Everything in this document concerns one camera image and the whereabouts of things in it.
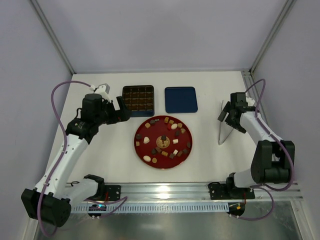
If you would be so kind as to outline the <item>metal tongs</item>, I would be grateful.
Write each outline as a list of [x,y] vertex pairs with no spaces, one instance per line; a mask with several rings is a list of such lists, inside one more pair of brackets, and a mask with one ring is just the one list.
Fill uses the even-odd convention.
[[234,129],[227,125],[224,121],[219,122],[218,128],[218,145],[221,146],[228,139]]

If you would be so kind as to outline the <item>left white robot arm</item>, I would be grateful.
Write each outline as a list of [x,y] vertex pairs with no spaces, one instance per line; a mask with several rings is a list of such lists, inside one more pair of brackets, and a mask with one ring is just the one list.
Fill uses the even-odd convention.
[[102,177],[87,174],[75,187],[65,188],[77,161],[99,132],[102,125],[117,124],[130,119],[130,111],[121,96],[119,109],[100,94],[86,94],[79,118],[74,118],[64,131],[63,144],[43,178],[33,189],[25,189],[21,200],[28,216],[38,222],[62,227],[72,207],[87,200],[102,200],[106,195]]

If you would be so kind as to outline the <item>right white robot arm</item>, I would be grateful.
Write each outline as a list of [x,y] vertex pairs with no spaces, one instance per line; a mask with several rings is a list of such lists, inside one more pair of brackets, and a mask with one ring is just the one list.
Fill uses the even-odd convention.
[[249,134],[256,146],[250,168],[231,173],[226,179],[225,189],[232,198],[241,197],[254,187],[272,189],[270,184],[285,184],[282,191],[291,187],[295,145],[280,138],[266,125],[258,109],[247,102],[245,92],[231,93],[217,119],[243,134]]

